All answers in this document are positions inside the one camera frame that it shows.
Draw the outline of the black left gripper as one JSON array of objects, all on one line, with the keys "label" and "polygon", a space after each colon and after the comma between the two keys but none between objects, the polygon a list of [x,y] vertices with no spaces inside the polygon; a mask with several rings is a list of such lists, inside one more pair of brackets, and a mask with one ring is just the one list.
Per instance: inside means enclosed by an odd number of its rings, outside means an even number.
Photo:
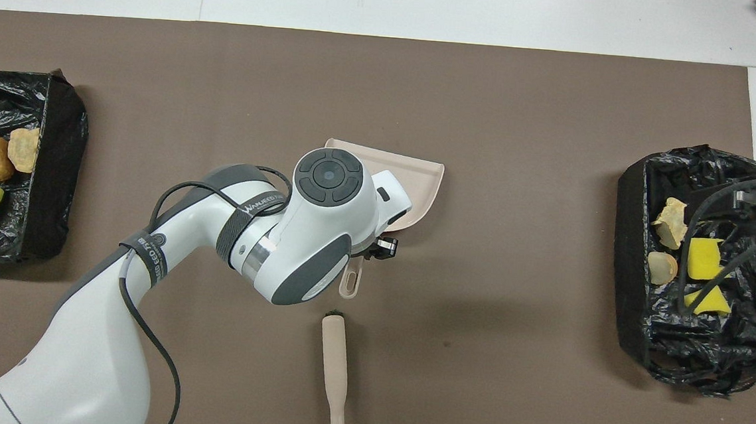
[{"label": "black left gripper", "polygon": [[363,259],[371,259],[373,254],[377,255],[377,258],[391,259],[396,255],[399,247],[399,241],[396,238],[374,238],[372,242],[359,251],[354,251],[350,254],[350,258],[363,257]]}]

